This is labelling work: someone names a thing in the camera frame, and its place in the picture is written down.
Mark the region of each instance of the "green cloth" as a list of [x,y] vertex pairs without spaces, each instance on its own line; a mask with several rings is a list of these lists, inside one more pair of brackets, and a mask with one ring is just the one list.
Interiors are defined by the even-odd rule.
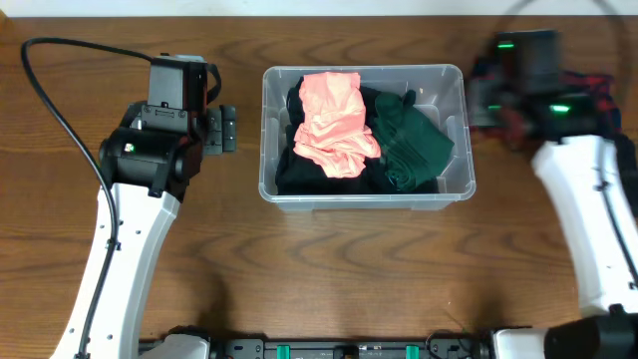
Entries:
[[417,94],[410,90],[403,99],[383,93],[377,97],[372,135],[381,147],[386,176],[402,192],[411,192],[439,176],[455,145],[414,108]]

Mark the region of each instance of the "wood grain surface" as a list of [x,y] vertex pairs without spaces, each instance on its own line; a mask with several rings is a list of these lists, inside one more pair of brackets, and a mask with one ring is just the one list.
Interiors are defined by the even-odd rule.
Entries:
[[[257,192],[261,80],[274,65],[456,64],[470,69],[495,17],[13,19],[0,33],[0,357],[48,357],[89,253],[98,183],[27,83],[19,46],[60,36],[204,56],[238,114],[234,155],[206,158],[159,257],[141,336],[424,337],[435,329],[548,326],[578,317],[555,212],[529,160],[473,143],[478,190],[443,211],[283,213]],[[635,18],[626,18],[634,49]],[[526,17],[563,32],[569,69],[615,74],[602,17]],[[66,46],[32,50],[44,88],[94,153],[147,63]],[[636,94],[638,77],[632,78]],[[623,125],[638,136],[638,105]]]

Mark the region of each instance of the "green tape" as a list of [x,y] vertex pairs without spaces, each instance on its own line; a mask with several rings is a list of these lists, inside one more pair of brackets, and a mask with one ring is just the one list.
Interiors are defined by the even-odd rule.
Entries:
[[290,346],[277,345],[277,359],[290,359]]
[[406,347],[406,359],[419,359],[419,347],[416,345],[408,345]]

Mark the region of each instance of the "pile of clothes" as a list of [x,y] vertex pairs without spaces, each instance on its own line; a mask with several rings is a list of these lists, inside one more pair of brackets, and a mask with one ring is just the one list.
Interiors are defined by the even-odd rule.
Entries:
[[278,194],[438,193],[454,143],[416,98],[362,87],[357,73],[301,78],[286,101]]

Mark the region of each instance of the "storage container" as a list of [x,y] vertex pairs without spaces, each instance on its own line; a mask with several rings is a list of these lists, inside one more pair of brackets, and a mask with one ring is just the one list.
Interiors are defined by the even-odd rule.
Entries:
[[[415,108],[454,143],[450,161],[437,177],[438,194],[356,194],[356,195],[277,195],[275,173],[285,149],[285,128],[290,125],[286,111],[288,90],[299,78],[322,72],[356,72],[361,85],[403,96],[417,93]],[[470,198],[477,189],[470,144],[463,74],[454,65],[410,66],[277,66],[263,75],[261,113],[261,159],[259,193],[283,210],[320,208],[410,208],[439,210],[448,204]]]

